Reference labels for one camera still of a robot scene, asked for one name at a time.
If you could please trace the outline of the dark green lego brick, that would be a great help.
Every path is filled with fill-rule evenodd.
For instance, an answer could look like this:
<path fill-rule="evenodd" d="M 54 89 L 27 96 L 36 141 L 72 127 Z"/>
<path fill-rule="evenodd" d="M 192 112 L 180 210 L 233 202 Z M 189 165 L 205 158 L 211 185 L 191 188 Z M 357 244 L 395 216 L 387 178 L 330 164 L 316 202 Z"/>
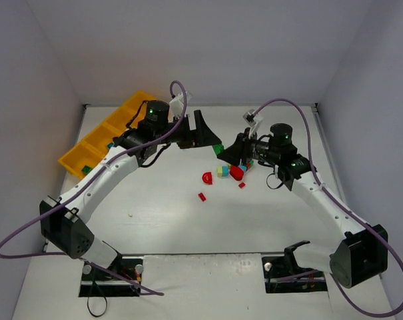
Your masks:
<path fill-rule="evenodd" d="M 213 145 L 212 148 L 216 158 L 224 151 L 224 145 L 222 143 Z"/>

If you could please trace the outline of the red arch lego piece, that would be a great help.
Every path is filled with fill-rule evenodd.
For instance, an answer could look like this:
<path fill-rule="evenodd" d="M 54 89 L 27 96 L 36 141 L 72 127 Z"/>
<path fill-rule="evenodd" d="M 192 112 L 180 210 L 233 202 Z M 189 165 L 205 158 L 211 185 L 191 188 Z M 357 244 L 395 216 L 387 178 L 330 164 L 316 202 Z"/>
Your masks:
<path fill-rule="evenodd" d="M 213 184 L 213 178 L 212 178 L 212 173 L 210 171 L 207 171 L 202 174 L 202 182 L 206 185 L 212 185 Z"/>

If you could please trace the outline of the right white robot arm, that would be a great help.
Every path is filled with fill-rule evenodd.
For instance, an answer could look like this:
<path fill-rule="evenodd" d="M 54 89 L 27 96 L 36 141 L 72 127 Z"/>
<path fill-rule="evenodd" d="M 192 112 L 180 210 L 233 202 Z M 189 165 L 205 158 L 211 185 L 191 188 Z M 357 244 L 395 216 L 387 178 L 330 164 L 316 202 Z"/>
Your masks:
<path fill-rule="evenodd" d="M 329 273 L 347 289 L 385 272 L 386 230 L 351 217 L 347 206 L 325 190 L 316 169 L 293 145 L 292 127 L 284 123 L 272 125 L 268 141 L 249 137 L 249 131 L 239 133 L 217 157 L 230 165 L 258 160 L 272 166 L 281 185 L 302 199 L 329 229 L 329 240 L 303 240 L 285 248 L 289 271 L 298 274 L 316 269 Z"/>

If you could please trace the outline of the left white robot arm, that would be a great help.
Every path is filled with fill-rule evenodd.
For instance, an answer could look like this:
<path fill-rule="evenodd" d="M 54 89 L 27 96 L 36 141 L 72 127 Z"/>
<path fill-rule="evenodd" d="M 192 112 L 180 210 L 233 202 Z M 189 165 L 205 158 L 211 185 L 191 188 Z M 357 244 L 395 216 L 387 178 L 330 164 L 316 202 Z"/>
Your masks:
<path fill-rule="evenodd" d="M 113 146 L 105 158 L 87 176 L 59 198 L 47 197 L 40 203 L 41 233 L 72 259 L 81 259 L 102 268 L 114 270 L 122 255 L 99 240 L 88 228 L 95 209 L 128 175 L 157 153 L 159 145 L 175 143 L 180 149 L 209 147 L 221 140 L 210 130 L 199 110 L 194 112 L 195 129 L 187 116 L 169 121 L 169 109 L 179 105 L 159 100 L 144 101 L 146 113 L 137 127 L 126 125 L 126 131 L 113 138 Z"/>

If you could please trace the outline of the lego brick pile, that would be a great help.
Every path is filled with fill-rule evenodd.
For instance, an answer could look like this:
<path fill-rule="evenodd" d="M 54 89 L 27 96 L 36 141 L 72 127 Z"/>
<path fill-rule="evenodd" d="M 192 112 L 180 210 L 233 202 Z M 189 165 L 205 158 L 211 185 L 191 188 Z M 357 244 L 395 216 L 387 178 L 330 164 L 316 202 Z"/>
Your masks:
<path fill-rule="evenodd" d="M 235 181 L 242 181 L 247 171 L 254 165 L 254 161 L 250 161 L 243 165 L 222 165 L 216 169 L 216 175 L 219 178 L 232 177 Z"/>

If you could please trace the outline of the small red lego brick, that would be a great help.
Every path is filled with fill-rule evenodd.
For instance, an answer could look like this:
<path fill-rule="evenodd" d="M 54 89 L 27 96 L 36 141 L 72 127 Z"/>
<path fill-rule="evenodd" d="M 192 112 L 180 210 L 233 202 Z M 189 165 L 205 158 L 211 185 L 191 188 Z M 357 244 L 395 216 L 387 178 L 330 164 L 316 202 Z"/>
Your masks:
<path fill-rule="evenodd" d="M 204 193 L 199 193 L 199 194 L 198 194 L 198 197 L 199 197 L 199 199 L 200 199 L 202 202 L 205 202 L 205 201 L 206 201 L 206 197 L 205 197 Z"/>

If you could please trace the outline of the green lego in bin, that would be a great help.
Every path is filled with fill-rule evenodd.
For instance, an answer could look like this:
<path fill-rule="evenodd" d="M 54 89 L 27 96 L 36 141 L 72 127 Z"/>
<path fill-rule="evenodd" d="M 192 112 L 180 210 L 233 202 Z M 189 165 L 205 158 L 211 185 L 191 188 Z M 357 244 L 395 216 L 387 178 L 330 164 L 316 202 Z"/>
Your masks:
<path fill-rule="evenodd" d="M 82 171 L 84 174 L 90 173 L 91 170 L 92 170 L 92 168 L 91 168 L 90 166 L 88 166 L 88 165 L 85 165 L 85 166 L 81 169 L 81 171 Z"/>

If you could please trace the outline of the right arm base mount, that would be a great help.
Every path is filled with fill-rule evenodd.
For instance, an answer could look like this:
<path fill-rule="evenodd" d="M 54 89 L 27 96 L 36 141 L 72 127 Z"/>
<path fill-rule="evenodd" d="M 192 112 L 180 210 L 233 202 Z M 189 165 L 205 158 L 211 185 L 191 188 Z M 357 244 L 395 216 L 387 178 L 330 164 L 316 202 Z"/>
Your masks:
<path fill-rule="evenodd" d="M 300 241 L 285 248 L 281 255 L 262 256 L 264 288 L 267 294 L 328 291 L 323 272 L 302 268 L 294 258 L 295 250 L 309 243 Z"/>

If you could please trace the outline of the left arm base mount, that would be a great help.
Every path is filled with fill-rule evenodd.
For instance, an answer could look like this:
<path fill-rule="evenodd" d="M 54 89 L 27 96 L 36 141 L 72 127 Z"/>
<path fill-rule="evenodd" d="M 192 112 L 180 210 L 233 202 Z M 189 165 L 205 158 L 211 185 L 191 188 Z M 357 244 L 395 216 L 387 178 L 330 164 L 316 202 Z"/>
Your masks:
<path fill-rule="evenodd" d="M 141 282 L 142 257 L 124 257 L 117 273 L 122 277 Z M 79 297 L 138 297 L 141 290 L 104 271 L 84 263 L 79 287 Z"/>

